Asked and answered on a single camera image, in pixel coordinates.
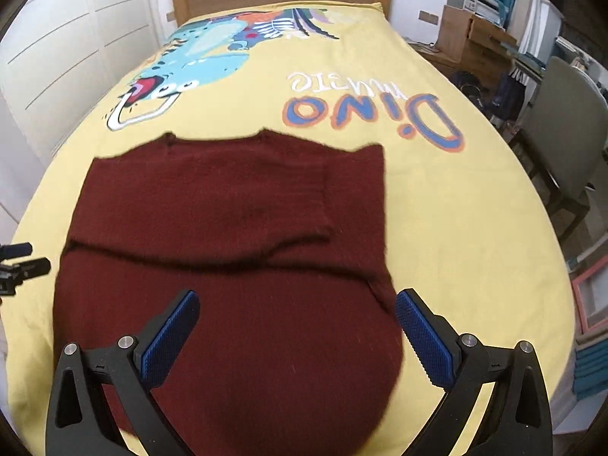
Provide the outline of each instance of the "yellow bed sheet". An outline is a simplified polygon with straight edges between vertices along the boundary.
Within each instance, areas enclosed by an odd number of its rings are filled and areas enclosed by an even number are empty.
[[[343,149],[382,143],[395,289],[415,288],[458,332],[487,345],[532,342],[550,395],[574,315],[545,210],[509,147],[390,28],[380,6],[292,2],[195,21],[75,130],[15,235],[53,265],[50,276],[27,282],[2,310],[10,408],[33,453],[44,452],[54,279],[87,169],[94,157],[118,155],[168,130],[194,139],[268,128]],[[442,397],[406,340],[404,349],[384,420],[361,455],[400,455]],[[486,386],[453,454],[466,450],[489,393]]]

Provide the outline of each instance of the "dinosaur eye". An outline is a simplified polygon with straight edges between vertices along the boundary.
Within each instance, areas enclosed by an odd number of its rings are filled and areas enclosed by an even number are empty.
[[[187,90],[194,89],[198,86],[198,81],[189,81],[182,84],[177,88],[177,92],[186,92]]]
[[[158,99],[164,96],[169,96],[175,89],[177,88],[177,84],[165,84],[158,89],[152,91],[150,95],[151,98]]]

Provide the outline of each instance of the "folded sweater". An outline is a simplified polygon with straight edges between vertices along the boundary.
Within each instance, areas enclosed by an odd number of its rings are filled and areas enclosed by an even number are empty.
[[[165,134],[93,161],[57,277],[55,350],[108,346],[193,289],[199,322],[153,395],[194,453],[351,455],[402,361],[384,250],[381,146]]]

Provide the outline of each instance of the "metal screw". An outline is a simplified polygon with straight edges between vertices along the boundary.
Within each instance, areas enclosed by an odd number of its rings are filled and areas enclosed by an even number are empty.
[[[522,341],[521,343],[519,343],[519,347],[525,353],[532,353],[534,351],[534,347],[527,341]]]
[[[477,338],[472,334],[464,334],[461,341],[466,347],[474,347],[477,344]]]
[[[66,355],[73,355],[74,353],[76,353],[76,350],[78,350],[78,347],[76,346],[76,343],[70,343],[68,346],[66,346],[63,349],[63,352]]]
[[[123,336],[118,340],[118,346],[123,350],[129,348],[133,344],[133,338],[131,336]]]

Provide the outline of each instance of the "dinosaur mouth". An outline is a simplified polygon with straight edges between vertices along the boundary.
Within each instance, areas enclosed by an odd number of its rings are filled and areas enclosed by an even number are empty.
[[[162,84],[164,80],[163,77],[159,77],[158,75],[138,79],[129,91],[131,96],[127,100],[125,106],[131,106],[139,100],[145,99],[154,89]]]

